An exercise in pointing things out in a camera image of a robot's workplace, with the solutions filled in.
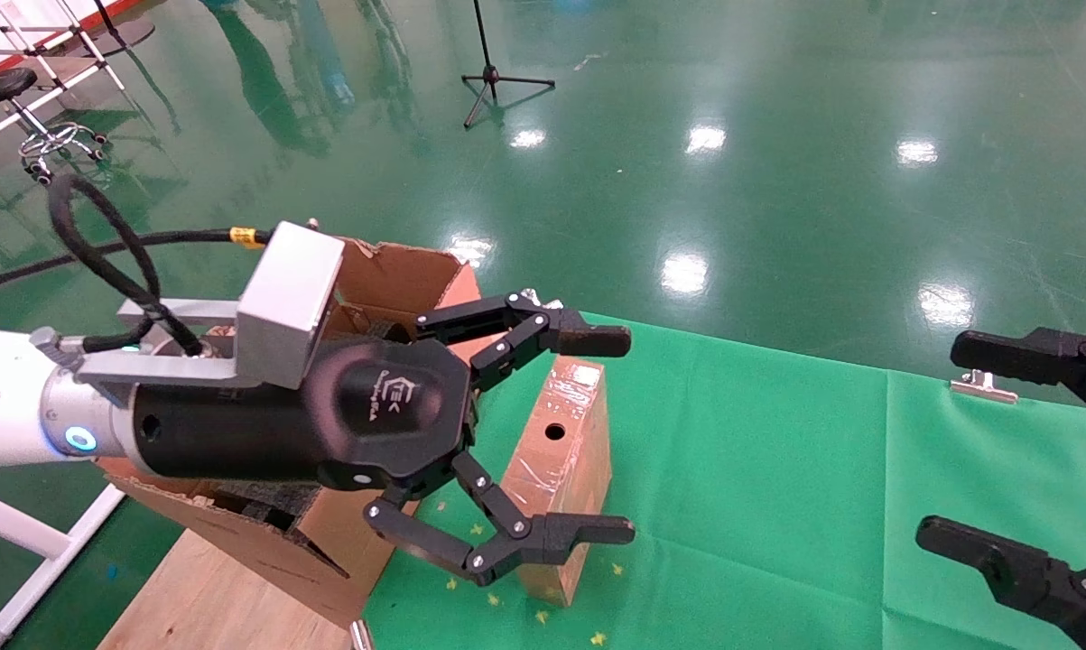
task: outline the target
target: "white pole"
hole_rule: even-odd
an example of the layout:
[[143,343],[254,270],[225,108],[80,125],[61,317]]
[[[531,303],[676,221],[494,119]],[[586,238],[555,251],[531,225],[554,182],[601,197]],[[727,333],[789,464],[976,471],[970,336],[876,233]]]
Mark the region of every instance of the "white pole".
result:
[[60,558],[68,547],[68,535],[0,501],[0,538],[27,548],[47,560]]
[[81,514],[81,518],[73,524],[73,527],[68,528],[68,543],[64,551],[60,556],[56,556],[55,559],[46,560],[40,563],[38,571],[35,571],[34,575],[29,576],[29,579],[22,585],[22,588],[9,601],[9,604],[5,604],[4,609],[1,609],[0,647],[4,646],[4,642],[11,637],[13,630],[17,629],[22,621],[25,621],[25,616],[38,604],[40,597],[49,591],[49,588],[61,576],[61,573],[65,572],[68,563],[73,562],[73,558],[77,558],[77,553],[92,538],[93,532],[97,532],[98,527],[101,527],[101,524],[110,518],[114,508],[117,507],[121,499],[125,496],[126,494],[121,489],[114,486],[105,486],[105,489],[101,490],[100,497],[97,497],[93,505],[89,506],[85,514]]

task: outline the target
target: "green floor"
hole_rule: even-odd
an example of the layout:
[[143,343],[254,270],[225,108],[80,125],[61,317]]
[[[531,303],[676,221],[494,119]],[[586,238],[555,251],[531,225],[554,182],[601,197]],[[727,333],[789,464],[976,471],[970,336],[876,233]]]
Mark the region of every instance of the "green floor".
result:
[[[959,330],[1086,330],[1086,0],[488,0],[502,74],[558,88],[502,85],[469,132],[467,0],[233,7],[147,12],[143,68],[112,59],[143,115],[84,87],[138,230],[315,217],[455,250],[488,291],[935,378]],[[0,270],[60,250],[11,137]],[[154,256],[168,296],[233,297],[256,260]],[[117,304],[55,271],[0,291],[0,328]],[[65,526],[96,474],[2,470],[0,498]],[[11,647],[91,649],[177,534],[123,508]],[[0,562],[1,606],[35,559]]]

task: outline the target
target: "open cardboard box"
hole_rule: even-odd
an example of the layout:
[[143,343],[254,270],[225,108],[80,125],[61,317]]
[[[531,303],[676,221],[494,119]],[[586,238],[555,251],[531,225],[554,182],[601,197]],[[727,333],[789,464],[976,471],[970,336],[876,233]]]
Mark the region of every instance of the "open cardboard box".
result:
[[[399,322],[414,335],[415,315],[480,297],[472,268],[446,252],[357,239],[345,239],[336,289],[340,304],[329,315],[327,337],[366,333],[378,321]],[[490,341],[451,349],[469,359]],[[252,519],[243,513],[250,513],[250,499],[217,481],[159,479],[123,459],[99,464],[129,497],[203,536],[338,626],[362,616],[393,552],[362,519],[375,490],[315,486],[293,513],[270,508],[269,515]],[[407,506],[407,513],[415,507]]]

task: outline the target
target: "black robotic gripper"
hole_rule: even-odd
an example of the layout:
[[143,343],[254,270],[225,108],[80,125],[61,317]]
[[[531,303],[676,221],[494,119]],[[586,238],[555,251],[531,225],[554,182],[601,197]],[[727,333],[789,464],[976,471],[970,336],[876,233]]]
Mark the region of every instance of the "black robotic gripper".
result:
[[[1062,384],[1086,404],[1086,335],[1038,329],[1022,339],[963,332],[951,361],[1001,378]],[[915,543],[975,568],[1000,604],[1050,622],[1086,650],[1086,569],[1074,572],[1045,550],[950,519],[925,518]]]

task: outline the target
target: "tripod stand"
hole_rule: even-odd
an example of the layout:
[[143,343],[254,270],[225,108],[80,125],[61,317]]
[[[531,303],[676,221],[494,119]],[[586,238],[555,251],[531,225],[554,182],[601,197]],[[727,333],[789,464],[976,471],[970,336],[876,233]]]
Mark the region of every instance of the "tripod stand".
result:
[[482,90],[478,94],[478,99],[473,100],[473,107],[471,112],[467,115],[467,122],[464,122],[463,127],[469,128],[473,124],[473,116],[478,114],[478,107],[485,98],[485,91],[490,91],[490,98],[494,100],[498,99],[498,92],[495,90],[495,85],[500,81],[515,81],[518,84],[538,84],[540,86],[550,86],[554,88],[553,78],[522,78],[522,77],[502,77],[498,75],[498,71],[494,67],[493,63],[490,63],[490,50],[485,48],[485,28],[482,26],[482,9],[478,5],[478,0],[473,0],[473,16],[478,18],[478,36],[482,40],[482,58],[485,59],[485,67],[482,68],[482,74],[472,75],[464,74],[463,81],[481,81]]

